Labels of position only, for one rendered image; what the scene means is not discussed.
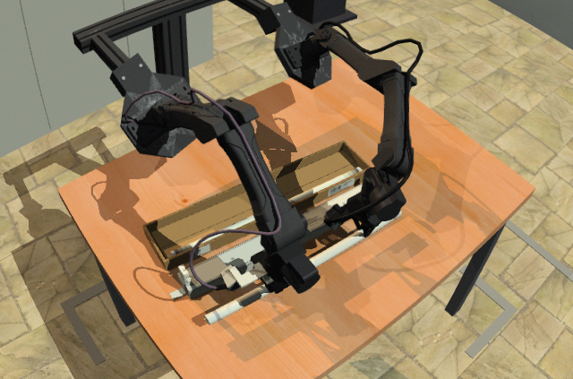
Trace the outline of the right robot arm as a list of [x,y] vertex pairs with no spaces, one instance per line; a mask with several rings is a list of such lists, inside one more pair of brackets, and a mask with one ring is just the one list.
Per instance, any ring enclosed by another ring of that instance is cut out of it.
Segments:
[[[188,105],[164,96],[156,102],[158,104],[155,103],[156,106],[153,104],[127,127],[141,146],[165,128],[171,131],[180,127],[193,130],[202,144],[217,139],[244,186],[259,231],[272,233],[277,229],[278,208],[282,219],[280,231],[276,235],[261,236],[261,245],[266,250],[265,259],[274,267],[283,265],[280,272],[298,294],[304,293],[321,278],[299,242],[305,236],[308,223],[279,190],[261,155],[251,122],[259,117],[256,108],[233,97],[215,100],[233,116],[239,126],[236,128],[216,105],[198,103],[195,96],[194,99],[195,103]],[[202,110],[204,108],[206,110]],[[145,120],[141,122],[143,118]],[[240,126],[242,123],[244,126]],[[153,133],[150,134],[151,130]]]

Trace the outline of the brown cardboard carton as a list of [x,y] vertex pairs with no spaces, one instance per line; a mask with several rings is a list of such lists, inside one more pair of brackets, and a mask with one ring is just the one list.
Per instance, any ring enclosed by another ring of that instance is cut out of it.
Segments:
[[[270,171],[282,194],[290,199],[354,168],[362,171],[291,203],[297,211],[306,209],[363,181],[371,166],[345,141],[335,143],[280,168]],[[192,248],[172,257],[170,252],[210,233],[252,216],[252,206],[243,184],[174,211],[144,224],[145,234],[165,270],[190,261]],[[225,233],[202,243],[193,259],[250,234]]]

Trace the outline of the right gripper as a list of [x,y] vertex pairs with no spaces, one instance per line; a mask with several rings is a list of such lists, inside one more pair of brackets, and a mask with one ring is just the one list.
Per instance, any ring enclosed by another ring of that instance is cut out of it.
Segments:
[[274,267],[270,265],[265,259],[264,252],[265,249],[251,256],[251,262],[253,262],[254,268],[243,275],[241,275],[232,264],[225,268],[221,272],[221,275],[227,287],[231,288],[233,285],[238,283],[242,289],[256,280],[261,280],[269,292],[272,293],[275,291],[275,294],[278,294],[283,291],[283,289],[291,286],[284,275],[280,272],[282,267]]

